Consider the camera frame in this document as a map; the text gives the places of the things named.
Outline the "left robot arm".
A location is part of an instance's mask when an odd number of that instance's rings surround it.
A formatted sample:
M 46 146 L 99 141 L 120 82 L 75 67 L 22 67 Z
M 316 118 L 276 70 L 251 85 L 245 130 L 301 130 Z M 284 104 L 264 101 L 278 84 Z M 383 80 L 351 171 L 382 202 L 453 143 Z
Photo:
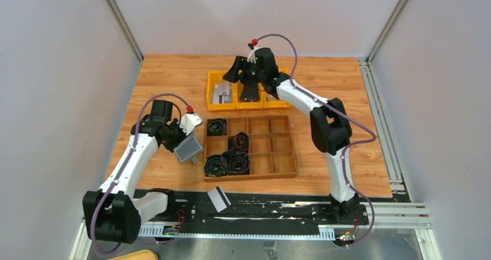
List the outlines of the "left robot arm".
M 145 113 L 149 105 L 151 111 Z M 113 172 L 96 191 L 85 193 L 82 206 L 87 235 L 92 242 L 131 244 L 143 224 L 155 217 L 163 221 L 182 220 L 171 189 L 153 188 L 143 197 L 134 198 L 143 171 L 160 146 L 175 153 L 182 163 L 195 162 L 196 155 L 203 151 L 195 136 L 203 118 L 190 105 L 179 118 L 174 118 L 175 107 L 160 96 L 147 101 Z

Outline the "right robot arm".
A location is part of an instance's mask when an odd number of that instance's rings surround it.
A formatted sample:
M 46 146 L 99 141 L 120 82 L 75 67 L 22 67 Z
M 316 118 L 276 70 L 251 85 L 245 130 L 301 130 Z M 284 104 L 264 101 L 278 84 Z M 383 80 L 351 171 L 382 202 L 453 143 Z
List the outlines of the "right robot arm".
M 349 163 L 352 129 L 341 100 L 320 97 L 296 83 L 293 74 L 279 70 L 273 52 L 266 47 L 253 50 L 248 57 L 237 56 L 223 79 L 253 87 L 262 85 L 267 94 L 309 117 L 312 142 L 325 157 L 331 181 L 331 204 L 316 213 L 339 224 L 361 222 L 365 207 L 353 187 Z

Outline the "grey card holder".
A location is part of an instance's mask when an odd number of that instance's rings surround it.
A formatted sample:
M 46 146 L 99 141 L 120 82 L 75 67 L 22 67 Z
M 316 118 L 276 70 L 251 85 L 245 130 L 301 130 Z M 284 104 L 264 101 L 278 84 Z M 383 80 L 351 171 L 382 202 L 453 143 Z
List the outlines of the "grey card holder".
M 196 138 L 194 134 L 186 137 L 175 149 L 174 153 L 181 163 L 191 162 L 195 164 L 198 162 L 198 154 L 204 151 L 204 147 L 201 142 Z

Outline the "white credit card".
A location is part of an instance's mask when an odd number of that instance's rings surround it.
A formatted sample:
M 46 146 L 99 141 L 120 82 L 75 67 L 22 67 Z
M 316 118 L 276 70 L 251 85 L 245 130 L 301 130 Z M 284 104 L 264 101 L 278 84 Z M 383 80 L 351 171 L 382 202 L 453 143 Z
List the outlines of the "white credit card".
M 232 205 L 221 186 L 216 186 L 212 190 L 208 191 L 207 195 L 218 213 Z

